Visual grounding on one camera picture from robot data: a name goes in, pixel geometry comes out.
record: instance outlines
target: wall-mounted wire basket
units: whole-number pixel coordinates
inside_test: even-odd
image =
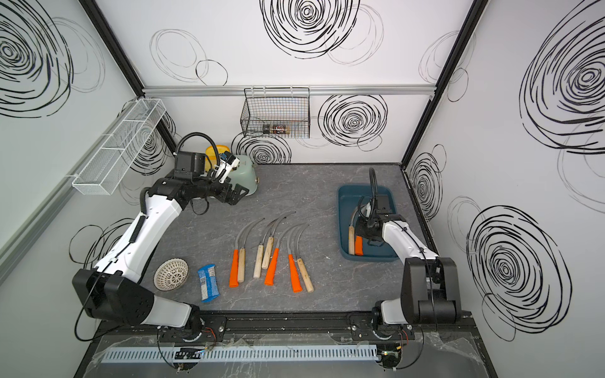
[[[139,99],[107,136],[72,186],[82,194],[111,195],[154,132],[166,108],[159,99]]]
[[[241,130],[246,137],[309,138],[309,88],[246,88]]]

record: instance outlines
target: orange plastic handle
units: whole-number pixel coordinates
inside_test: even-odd
[[[273,257],[271,257],[271,263],[269,264],[269,269],[267,269],[267,275],[265,276],[265,285],[273,286],[273,277],[275,277],[275,268],[277,268],[277,254],[280,251],[279,248],[276,248],[273,252]]]
[[[231,274],[229,275],[229,287],[238,287],[240,284],[237,282],[237,263],[240,259],[238,250],[233,251],[233,262],[231,263]]]
[[[295,293],[300,293],[303,288],[301,286],[301,280],[298,278],[296,265],[294,265],[294,257],[292,255],[288,255],[288,260],[290,261],[290,281],[292,281],[292,291]]]
[[[364,255],[364,240],[359,235],[355,237],[355,255]]]

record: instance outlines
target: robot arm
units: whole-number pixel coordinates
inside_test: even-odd
[[[378,194],[373,168],[370,168],[370,185],[373,195],[363,209],[358,206],[355,234],[388,243],[404,264],[401,296],[381,302],[377,310],[380,319],[374,324],[459,321],[462,308],[456,264],[427,248],[405,219],[390,210],[388,196]]]
[[[248,193],[245,187],[232,188],[229,183],[229,172],[239,164],[231,153],[221,154],[217,168],[205,175],[204,154],[179,151],[185,140],[196,135],[207,138],[219,156],[214,142],[202,133],[181,139],[175,169],[142,190],[141,212],[128,230],[92,270],[80,269],[74,276],[72,284],[82,303],[80,315],[86,311],[91,318],[119,324],[165,325],[193,337],[199,334],[197,306],[158,297],[138,283],[160,238],[192,199],[212,196],[235,205]]]

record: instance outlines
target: dark blue tray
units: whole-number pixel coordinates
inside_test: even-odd
[[[388,195],[388,203],[391,210],[397,214],[393,194],[388,188],[378,186],[378,194]],[[338,230],[340,231],[341,254],[347,260],[365,261],[365,262],[391,262],[399,259],[395,251],[388,244],[381,247],[369,246],[367,240],[364,240],[364,255],[356,256],[348,254],[348,227],[351,223],[353,210],[357,208],[359,197],[372,195],[369,185],[349,184],[338,188]]]

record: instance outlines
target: white plastic strainer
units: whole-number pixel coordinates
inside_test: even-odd
[[[153,283],[163,292],[174,290],[185,283],[189,266],[183,259],[170,259],[155,271]]]

